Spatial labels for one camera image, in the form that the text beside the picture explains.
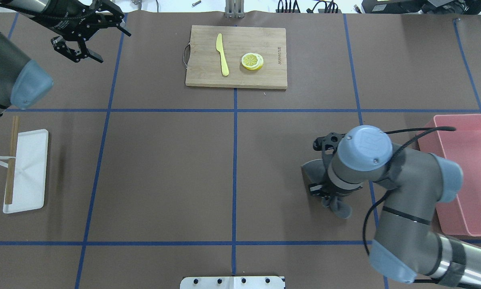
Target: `wooden cutting board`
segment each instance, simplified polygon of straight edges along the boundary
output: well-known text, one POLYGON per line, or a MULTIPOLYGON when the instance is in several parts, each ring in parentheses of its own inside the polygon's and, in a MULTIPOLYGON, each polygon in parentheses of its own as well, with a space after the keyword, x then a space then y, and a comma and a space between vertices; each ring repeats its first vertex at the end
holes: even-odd
POLYGON ((287 41, 285 28, 193 25, 187 86, 212 88, 287 89, 287 41), (221 74, 220 54, 215 49, 222 33, 224 56, 230 75, 221 74), (249 71, 241 64, 246 53, 258 53, 264 66, 249 71))

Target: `black device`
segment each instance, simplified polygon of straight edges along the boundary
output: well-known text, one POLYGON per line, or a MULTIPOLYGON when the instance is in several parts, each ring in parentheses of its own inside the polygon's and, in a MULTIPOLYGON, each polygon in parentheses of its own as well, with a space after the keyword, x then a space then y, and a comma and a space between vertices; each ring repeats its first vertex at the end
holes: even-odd
POLYGON ((100 29, 116 27, 132 35, 126 29, 121 8, 110 0, 93 0, 89 6, 77 0, 0 0, 0 7, 23 13, 57 33, 59 36, 51 39, 53 49, 74 62, 87 57, 103 62, 85 43, 100 29), (70 48, 67 41, 77 42, 78 49, 70 48))
POLYGON ((283 6, 283 0, 279 0, 276 13, 301 13, 300 6, 298 5, 298 0, 294 0, 294 4, 292 4, 292 0, 289 0, 288 3, 287 0, 285 0, 285 7, 283 6))
POLYGON ((481 0, 363 0, 365 13, 472 14, 481 12, 481 0))
POLYGON ((314 10, 316 9, 317 5, 324 3, 324 9, 318 9, 319 13, 341 13, 340 10, 338 9, 338 5, 333 1, 325 1, 325 0, 317 0, 316 5, 312 9, 308 8, 306 10, 307 13, 313 13, 314 10))

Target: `cutting board handle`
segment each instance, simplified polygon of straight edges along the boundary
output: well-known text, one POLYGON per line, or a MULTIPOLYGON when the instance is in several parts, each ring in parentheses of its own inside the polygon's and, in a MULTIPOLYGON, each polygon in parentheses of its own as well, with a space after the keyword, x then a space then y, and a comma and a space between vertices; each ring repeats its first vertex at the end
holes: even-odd
POLYGON ((185 62, 185 52, 187 51, 187 48, 189 48, 189 59, 191 59, 191 41, 189 40, 189 43, 187 43, 187 46, 183 49, 183 64, 185 64, 185 69, 189 67, 189 59, 187 59, 187 62, 185 62))

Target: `blue tape line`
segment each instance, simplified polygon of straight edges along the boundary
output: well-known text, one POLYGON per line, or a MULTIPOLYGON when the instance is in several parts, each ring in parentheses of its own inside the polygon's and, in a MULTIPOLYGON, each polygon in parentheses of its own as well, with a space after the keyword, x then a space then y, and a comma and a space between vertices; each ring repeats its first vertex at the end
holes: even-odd
POLYGON ((19 18, 19 13, 16 13, 16 15, 14 16, 14 21, 12 22, 12 26, 10 26, 9 35, 7 36, 7 39, 9 39, 9 40, 12 37, 12 32, 14 31, 15 24, 17 22, 17 18, 19 18))
MULTIPOLYGON (((28 108, 20 110, 19 108, 9 108, 8 112, 17 113, 35 113, 35 112, 113 112, 113 113, 356 113, 358 109, 352 108, 293 108, 293 109, 273 109, 273 108, 28 108)), ((363 113, 479 113, 480 110, 445 110, 445 109, 422 109, 422 108, 361 108, 363 113)))
POLYGON ((28 108, 20 110, 19 108, 8 108, 8 112, 15 113, 104 113, 106 108, 28 108))
POLYGON ((0 241, 0 246, 81 246, 83 242, 64 241, 0 241))
POLYGON ((471 239, 468 239, 468 240, 460 240, 460 241, 463 241, 463 242, 466 242, 466 243, 470 243, 470 244, 481 244, 481 240, 471 240, 471 239))
POLYGON ((213 108, 112 108, 113 113, 121 112, 158 112, 158 113, 232 113, 232 109, 213 108))
MULTIPOLYGON (((369 181, 369 191, 371 191, 371 201, 374 204, 376 203, 376 197, 374 195, 374 186, 372 181, 369 181)), ((374 223, 378 228, 378 226, 380 225, 380 219, 378 218, 378 208, 374 209, 373 214, 374 214, 374 223)))
POLYGON ((321 109, 321 108, 291 108, 291 109, 272 109, 272 108, 242 108, 237 110, 239 113, 356 113, 356 109, 321 109))
MULTIPOLYGON (((470 244, 481 244, 481 240, 461 240, 470 244)), ((328 246, 363 245, 360 240, 339 241, 236 241, 239 246, 328 246)), ((230 241, 0 241, 0 246, 231 246, 230 241)))
POLYGON ((181 241, 181 242, 87 242, 87 246, 231 246, 230 241, 181 241))
POLYGON ((116 57, 116 67, 114 69, 114 76, 112 78, 112 87, 110 88, 110 97, 108 98, 107 115, 105 117, 105 124, 103 126, 103 135, 101 136, 100 153, 98 155, 98 163, 96 164, 96 173, 94 174, 94 183, 92 185, 92 193, 90 195, 89 210, 88 210, 88 215, 87 215, 87 221, 85 223, 85 232, 84 232, 84 237, 83 237, 84 244, 82 245, 82 251, 81 251, 81 254, 80 254, 80 261, 79 261, 79 264, 78 264, 77 278, 76 278, 76 281, 75 281, 75 289, 79 288, 79 281, 80 281, 80 278, 81 278, 81 275, 82 275, 83 261, 84 261, 84 258, 85 258, 85 248, 86 248, 86 243, 87 243, 88 236, 89 236, 90 220, 92 218, 92 209, 94 208, 94 199, 96 197, 96 189, 98 187, 98 179, 100 177, 101 160, 103 158, 103 150, 105 148, 105 140, 106 140, 106 137, 107 137, 108 121, 110 119, 110 110, 112 108, 112 101, 114 101, 114 90, 116 88, 116 79, 117 79, 117 72, 119 70, 119 62, 121 60, 121 50, 123 48, 123 39, 124 39, 124 34, 121 33, 121 38, 119 40, 119 48, 118 48, 117 57, 116 57))
POLYGON ((353 64, 353 55, 351 53, 351 42, 349 41, 349 29, 347 27, 347 18, 345 14, 342 14, 344 17, 344 30, 346 31, 346 42, 347 42, 347 53, 349 54, 349 66, 351 67, 351 78, 353 79, 353 90, 355 92, 355 100, 357 102, 357 110, 358 110, 358 122, 360 126, 364 124, 362 120, 362 111, 360 108, 360 99, 358 98, 358 86, 357 86, 357 77, 355 75, 355 66, 353 64))
POLYGON ((237 241, 239 246, 328 246, 363 245, 363 241, 237 241))
POLYGON ((232 275, 237 273, 237 88, 233 88, 233 176, 232 176, 232 275))
POLYGON ((78 262, 78 271, 77 271, 77 278, 76 278, 76 281, 75 281, 75 289, 79 289, 79 282, 80 282, 80 279, 82 277, 83 259, 85 258, 85 249, 86 249, 86 246, 83 245, 82 250, 80 252, 80 259, 79 259, 79 262, 78 262))
POLYGON ((389 289, 389 280, 385 276, 383 277, 383 285, 385 289, 389 289))
POLYGON ((474 79, 472 77, 472 73, 471 73, 471 70, 469 68, 469 65, 467 64, 467 59, 465 57, 464 48, 462 47, 462 42, 460 40, 460 34, 459 34, 459 28, 457 27, 458 21, 459 21, 458 18, 453 19, 453 27, 455 28, 455 35, 457 35, 457 41, 459 43, 460 54, 462 55, 462 60, 464 61, 464 65, 465 65, 466 70, 467 70, 467 75, 469 76, 469 80, 471 81, 471 86, 472 86, 472 90, 474 92, 474 97, 476 97, 476 101, 477 101, 478 107, 479 107, 479 112, 481 113, 481 101, 479 100, 478 91, 476 89, 476 85, 474 84, 474 79))
POLYGON ((443 110, 422 108, 362 108, 364 113, 479 113, 479 110, 443 110))

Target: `white mounting plate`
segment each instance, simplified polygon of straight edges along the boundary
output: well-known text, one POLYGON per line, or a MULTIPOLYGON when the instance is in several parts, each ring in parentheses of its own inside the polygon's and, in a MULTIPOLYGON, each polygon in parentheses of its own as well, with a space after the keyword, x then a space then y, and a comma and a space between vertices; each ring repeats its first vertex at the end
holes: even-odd
POLYGON ((47 130, 32 130, 17 135, 14 192, 12 204, 3 205, 5 214, 43 207, 47 162, 47 130))
POLYGON ((283 276, 187 277, 180 289, 285 289, 283 276))

